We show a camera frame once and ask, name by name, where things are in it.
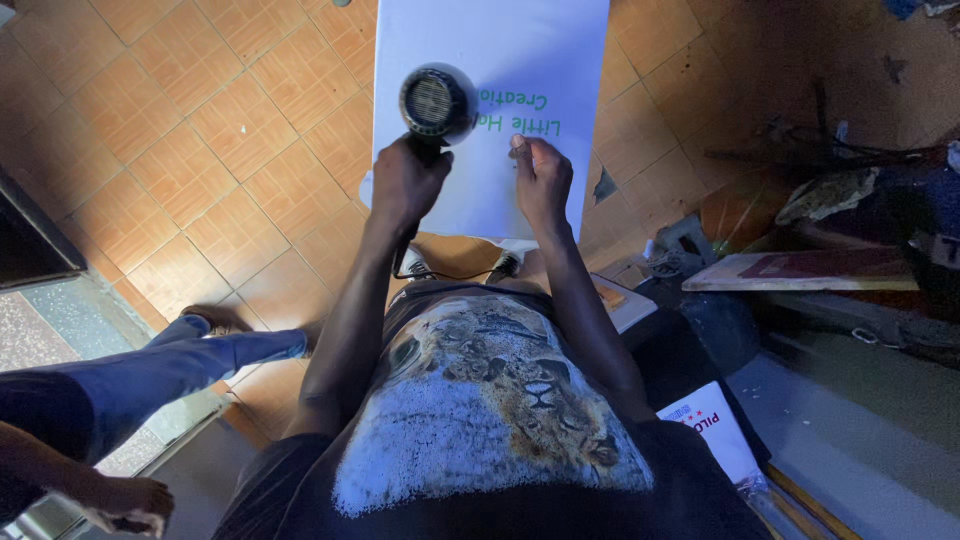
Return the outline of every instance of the orange floor tile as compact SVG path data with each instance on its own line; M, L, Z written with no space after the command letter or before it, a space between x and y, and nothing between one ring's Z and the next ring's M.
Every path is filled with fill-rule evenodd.
M0 163L147 323L161 330L193 303L262 331L326 317L370 215L357 187L372 161L377 1L18 5L0 28ZM757 174L704 150L737 147L771 112L809 121L813 75L855 142L916 146L960 123L954 38L873 0L612 0L604 54L579 249L611 279L635 279L660 227ZM903 84L884 55L908 62ZM605 173L616 191L597 201ZM474 238L414 244L453 275L499 257ZM549 287L538 252L520 276ZM272 437L303 365L231 380Z

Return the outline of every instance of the hand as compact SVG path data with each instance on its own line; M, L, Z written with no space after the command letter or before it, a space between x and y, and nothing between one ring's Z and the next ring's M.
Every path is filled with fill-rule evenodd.
M373 209L370 219L387 231L403 234L437 202L440 188L453 164L444 152L431 166L414 154L409 135L380 151L373 164Z
M534 230L534 235L554 235L569 228L566 198L573 182L570 160L538 137L510 137L516 160L516 203Z
M117 516L139 509L169 518L174 511L174 496L165 483L154 479L99 477L74 497L84 506Z

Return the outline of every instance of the blue jeans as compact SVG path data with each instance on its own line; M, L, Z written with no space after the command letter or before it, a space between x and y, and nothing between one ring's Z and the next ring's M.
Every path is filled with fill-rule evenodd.
M94 428L87 463L106 457L162 406L229 378L245 365L306 351L306 334L300 330L204 338L208 333L203 317L185 315L139 351L36 368L70 377L89 397Z

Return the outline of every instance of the black t-shirt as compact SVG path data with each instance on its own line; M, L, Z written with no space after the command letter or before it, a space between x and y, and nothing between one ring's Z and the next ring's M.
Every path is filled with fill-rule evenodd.
M76 461L85 461L93 407L83 388L60 373L0 373L0 422L27 431ZM46 492L0 470L0 528Z
M471 290L386 325L356 417L261 453L214 537L769 537L695 430L622 424L534 307Z

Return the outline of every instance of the person in jeans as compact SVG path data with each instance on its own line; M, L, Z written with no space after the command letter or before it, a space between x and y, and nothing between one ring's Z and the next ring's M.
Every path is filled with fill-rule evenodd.
M241 325L228 311L191 306L139 351L0 373L0 528L48 491L115 518L108 528L162 528L174 507L166 485L93 465L162 406L245 365L309 352L304 330L233 332Z
M397 244L453 164L385 148L297 412L215 539L770 537L700 434L647 403L566 221L570 161L539 138L511 146L552 296L506 254L486 283L410 282L384 314Z

